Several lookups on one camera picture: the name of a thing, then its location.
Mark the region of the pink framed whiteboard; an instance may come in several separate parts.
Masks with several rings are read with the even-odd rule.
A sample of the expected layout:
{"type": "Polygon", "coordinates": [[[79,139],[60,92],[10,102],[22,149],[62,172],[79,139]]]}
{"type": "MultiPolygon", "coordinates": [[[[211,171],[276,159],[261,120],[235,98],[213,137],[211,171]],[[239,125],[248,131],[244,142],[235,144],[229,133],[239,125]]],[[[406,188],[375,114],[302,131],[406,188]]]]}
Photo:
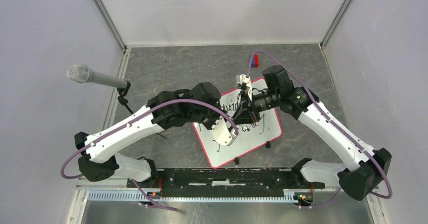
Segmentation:
{"type": "Polygon", "coordinates": [[[239,135],[230,146],[217,144],[213,141],[211,132],[202,124],[193,124],[196,136],[211,168],[217,169],[233,162],[234,158],[242,157],[264,146],[267,141],[276,140],[282,135],[283,129],[276,109],[263,111],[260,116],[259,122],[250,124],[253,129],[249,132],[242,132],[242,125],[239,125],[239,135]]]}

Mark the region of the white whiteboard marker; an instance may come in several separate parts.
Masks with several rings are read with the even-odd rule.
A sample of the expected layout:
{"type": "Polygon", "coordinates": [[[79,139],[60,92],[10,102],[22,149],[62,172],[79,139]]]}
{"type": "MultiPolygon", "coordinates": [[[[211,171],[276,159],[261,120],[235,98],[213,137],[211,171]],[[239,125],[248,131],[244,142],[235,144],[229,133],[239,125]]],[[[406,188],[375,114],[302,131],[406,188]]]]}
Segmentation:
{"type": "Polygon", "coordinates": [[[251,129],[253,129],[252,125],[242,125],[241,126],[241,131],[242,132],[249,132],[251,129]]]}

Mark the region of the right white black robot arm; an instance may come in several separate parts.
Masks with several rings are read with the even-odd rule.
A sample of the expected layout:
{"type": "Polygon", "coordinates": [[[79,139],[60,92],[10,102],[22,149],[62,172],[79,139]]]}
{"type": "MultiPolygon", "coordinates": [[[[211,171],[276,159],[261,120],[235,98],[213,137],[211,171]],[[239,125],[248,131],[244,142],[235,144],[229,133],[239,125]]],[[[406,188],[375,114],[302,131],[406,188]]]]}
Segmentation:
{"type": "Polygon", "coordinates": [[[354,200],[362,200],[386,176],[392,156],[385,148],[374,149],[338,121],[308,88],[294,86],[281,66],[263,71],[266,88],[253,93],[250,77],[238,75],[239,101],[232,117],[236,125],[259,122],[261,114],[273,108],[291,115],[315,132],[341,159],[341,164],[305,158],[292,167],[292,183],[298,188],[310,182],[338,186],[354,200]]]}

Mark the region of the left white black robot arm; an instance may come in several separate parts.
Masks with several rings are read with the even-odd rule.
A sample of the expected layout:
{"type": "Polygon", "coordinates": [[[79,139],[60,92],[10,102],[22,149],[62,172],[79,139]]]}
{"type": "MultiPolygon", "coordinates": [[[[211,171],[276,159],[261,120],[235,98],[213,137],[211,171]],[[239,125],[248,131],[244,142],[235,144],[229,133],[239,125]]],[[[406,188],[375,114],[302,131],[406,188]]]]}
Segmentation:
{"type": "Polygon", "coordinates": [[[120,177],[155,186],[158,173],[153,160],[133,159],[119,152],[140,139],[186,123],[201,123],[210,129],[221,115],[207,106],[220,108],[220,99],[221,93],[209,82],[192,89],[162,91],[110,128],[92,135],[76,134],[76,146],[86,147],[78,158],[81,174],[91,182],[120,177]]]}

